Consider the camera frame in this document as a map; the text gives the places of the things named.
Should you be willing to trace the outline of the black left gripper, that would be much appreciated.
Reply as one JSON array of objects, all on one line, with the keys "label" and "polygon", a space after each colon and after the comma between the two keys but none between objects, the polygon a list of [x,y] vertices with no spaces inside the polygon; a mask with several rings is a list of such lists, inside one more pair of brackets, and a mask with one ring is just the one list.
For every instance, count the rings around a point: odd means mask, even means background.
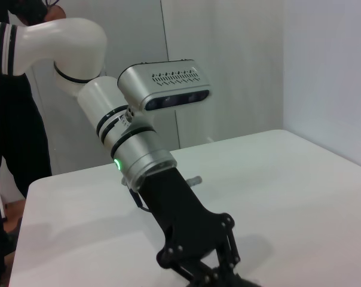
[{"label": "black left gripper", "polygon": [[157,263],[186,279],[187,286],[213,286],[222,279],[218,268],[201,261],[212,251],[220,267],[234,270],[240,262],[232,216],[206,209],[176,168],[147,176],[139,194],[165,236]]}]

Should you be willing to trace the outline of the person's bare hand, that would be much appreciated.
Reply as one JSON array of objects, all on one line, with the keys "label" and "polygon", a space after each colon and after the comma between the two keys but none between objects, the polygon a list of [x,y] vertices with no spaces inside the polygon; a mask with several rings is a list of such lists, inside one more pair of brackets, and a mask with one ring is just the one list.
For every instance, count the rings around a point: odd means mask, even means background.
[{"label": "person's bare hand", "polygon": [[45,22],[50,22],[59,19],[65,19],[66,13],[64,9],[59,5],[53,5],[47,9],[47,14],[44,18]]}]

